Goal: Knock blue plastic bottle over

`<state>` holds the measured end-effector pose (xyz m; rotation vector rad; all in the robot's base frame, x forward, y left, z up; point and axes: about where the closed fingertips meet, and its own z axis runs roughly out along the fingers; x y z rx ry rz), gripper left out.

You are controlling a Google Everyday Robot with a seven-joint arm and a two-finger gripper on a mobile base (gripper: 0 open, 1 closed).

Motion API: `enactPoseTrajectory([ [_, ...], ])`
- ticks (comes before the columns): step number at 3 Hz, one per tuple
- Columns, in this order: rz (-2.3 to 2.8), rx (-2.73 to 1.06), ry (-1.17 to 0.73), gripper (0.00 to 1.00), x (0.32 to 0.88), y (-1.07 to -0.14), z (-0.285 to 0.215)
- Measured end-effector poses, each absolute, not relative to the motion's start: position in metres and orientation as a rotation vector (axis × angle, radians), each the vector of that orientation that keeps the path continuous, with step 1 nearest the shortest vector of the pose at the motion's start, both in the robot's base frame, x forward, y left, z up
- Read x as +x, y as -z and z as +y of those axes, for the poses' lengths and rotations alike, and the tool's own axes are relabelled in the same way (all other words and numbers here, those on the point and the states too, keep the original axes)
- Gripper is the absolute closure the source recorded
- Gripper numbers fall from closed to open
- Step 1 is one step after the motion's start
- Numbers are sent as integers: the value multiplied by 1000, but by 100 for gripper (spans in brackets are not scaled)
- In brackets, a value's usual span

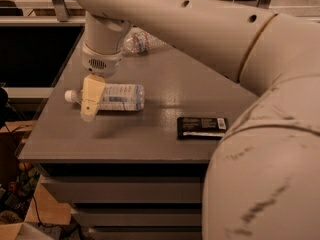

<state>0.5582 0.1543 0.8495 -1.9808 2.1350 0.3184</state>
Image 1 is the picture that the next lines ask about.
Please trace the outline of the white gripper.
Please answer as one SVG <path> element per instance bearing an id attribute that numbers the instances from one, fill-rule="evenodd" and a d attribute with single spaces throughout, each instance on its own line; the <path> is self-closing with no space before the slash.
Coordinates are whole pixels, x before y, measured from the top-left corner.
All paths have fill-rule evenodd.
<path id="1" fill-rule="evenodd" d="M 122 51 L 123 47 L 116 43 L 89 41 L 83 43 L 82 65 L 91 73 L 83 80 L 80 115 L 85 122 L 92 122 L 95 119 L 106 87 L 102 77 L 116 73 L 122 59 Z"/>

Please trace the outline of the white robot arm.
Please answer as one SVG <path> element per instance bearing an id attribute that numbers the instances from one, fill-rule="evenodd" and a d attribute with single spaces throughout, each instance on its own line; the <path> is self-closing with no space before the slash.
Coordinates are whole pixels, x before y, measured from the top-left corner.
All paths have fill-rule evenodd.
<path id="1" fill-rule="evenodd" d="M 319 26 L 219 0 L 76 0 L 136 25 L 237 84 L 238 118 L 202 197 L 203 240 L 320 240 Z"/>

